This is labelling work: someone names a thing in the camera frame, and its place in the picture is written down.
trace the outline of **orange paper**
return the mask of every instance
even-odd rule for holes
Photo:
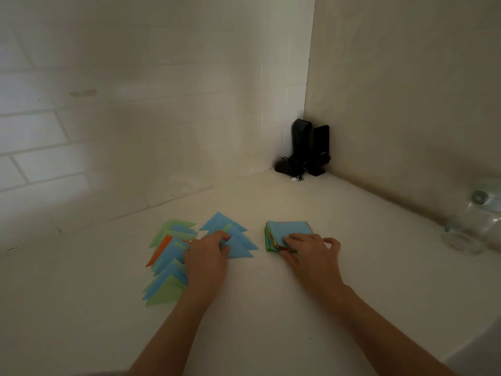
[[[157,247],[157,249],[153,253],[153,256],[151,257],[150,261],[148,261],[146,267],[150,267],[153,264],[155,264],[155,261],[157,261],[157,259],[162,254],[163,250],[169,245],[169,243],[172,239],[173,239],[173,237],[170,235],[166,235],[165,238],[163,238],[162,242],[160,243],[160,245]]]

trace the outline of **countertop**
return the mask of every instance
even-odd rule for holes
[[[325,174],[292,182],[272,170],[0,256],[0,373],[73,375],[127,369],[173,304],[146,308],[147,246],[169,218],[216,211],[260,250],[230,260],[198,331],[187,375],[372,375],[365,358],[265,251],[267,220],[306,220],[342,243],[347,284],[442,359],[501,311],[501,256],[442,245],[432,221]]]

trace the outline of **left hand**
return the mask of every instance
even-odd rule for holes
[[[202,239],[193,239],[184,252],[188,287],[186,292],[196,299],[211,303],[221,288],[228,267],[229,246],[219,248],[221,239],[229,240],[230,235],[217,231]]]

